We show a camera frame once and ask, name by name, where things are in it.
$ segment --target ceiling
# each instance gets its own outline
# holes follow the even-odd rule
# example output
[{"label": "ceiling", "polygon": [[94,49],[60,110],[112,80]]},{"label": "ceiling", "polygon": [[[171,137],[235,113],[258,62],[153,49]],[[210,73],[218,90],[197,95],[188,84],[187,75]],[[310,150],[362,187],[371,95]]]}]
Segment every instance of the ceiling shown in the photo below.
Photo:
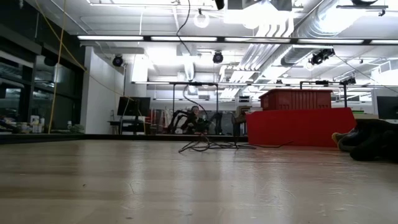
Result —
[{"label": "ceiling", "polygon": [[[181,26],[187,16],[186,9],[175,10],[141,7],[108,7],[91,6],[91,3],[100,3],[100,0],[67,0],[67,14],[73,19],[68,19],[65,30],[72,35],[76,34],[101,34],[101,35],[175,35],[177,28]],[[303,10],[292,14],[294,24],[297,25],[321,0],[299,0]],[[27,0],[34,7],[35,0]],[[59,26],[62,25],[62,11],[57,7],[63,5],[63,0],[37,0],[45,15]],[[129,0],[102,0],[103,4],[132,3],[139,1]],[[171,4],[170,0],[156,0],[157,4]],[[398,4],[391,4],[393,0],[386,0],[390,8],[386,15],[379,17],[379,11],[368,11],[351,26],[339,33],[340,38],[396,38],[398,36]],[[212,0],[191,0],[192,5],[205,3],[212,4]],[[194,24],[194,17],[198,14],[197,9],[190,11],[190,17],[180,35],[220,35],[220,36],[252,36],[256,35],[258,28],[247,29],[242,24],[224,23],[224,18],[229,16],[228,12],[216,10],[203,10],[204,14],[210,16],[210,23],[206,28],[199,28]],[[154,80],[161,76],[177,76],[183,72],[183,63],[175,56],[178,43],[148,43],[148,42],[107,42],[102,48],[115,49],[118,47],[142,47],[151,59],[157,70],[150,70],[150,79]],[[198,51],[211,52],[221,50],[227,58],[224,62],[239,63],[248,50],[248,44],[188,44],[188,47]],[[352,67],[357,68],[365,74],[377,67],[377,61],[398,57],[398,47],[370,47],[370,46],[335,46],[336,55],[347,61]],[[221,65],[214,65],[211,55],[202,55],[195,63],[196,72],[219,74]],[[341,74],[353,70],[340,59],[334,57],[325,63],[315,67],[313,70],[301,68],[289,68],[286,72],[288,78],[294,82],[308,79],[333,79]],[[360,73],[356,75],[357,80],[368,80]]]}]

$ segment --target desk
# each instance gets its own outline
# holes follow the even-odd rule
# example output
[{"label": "desk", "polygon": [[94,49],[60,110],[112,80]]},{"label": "desk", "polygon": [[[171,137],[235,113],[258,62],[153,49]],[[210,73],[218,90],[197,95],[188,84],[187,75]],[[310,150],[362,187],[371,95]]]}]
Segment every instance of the desk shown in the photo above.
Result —
[{"label": "desk", "polygon": [[144,123],[142,121],[138,121],[138,124],[136,127],[134,127],[135,120],[134,119],[124,119],[123,124],[130,124],[129,126],[123,126],[120,128],[120,121],[108,121],[109,125],[111,125],[112,128],[112,134],[122,134],[123,131],[129,131],[129,132],[144,132]]}]

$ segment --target computer screen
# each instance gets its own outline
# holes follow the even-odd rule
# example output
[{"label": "computer screen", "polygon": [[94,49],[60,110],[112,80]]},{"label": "computer screen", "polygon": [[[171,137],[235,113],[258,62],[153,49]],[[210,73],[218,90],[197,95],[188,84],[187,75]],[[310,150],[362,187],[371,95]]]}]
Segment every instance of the computer screen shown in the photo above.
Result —
[{"label": "computer screen", "polygon": [[118,116],[148,116],[150,97],[125,97],[119,100]]},{"label": "computer screen", "polygon": [[398,119],[398,97],[378,96],[377,108],[380,119]]}]

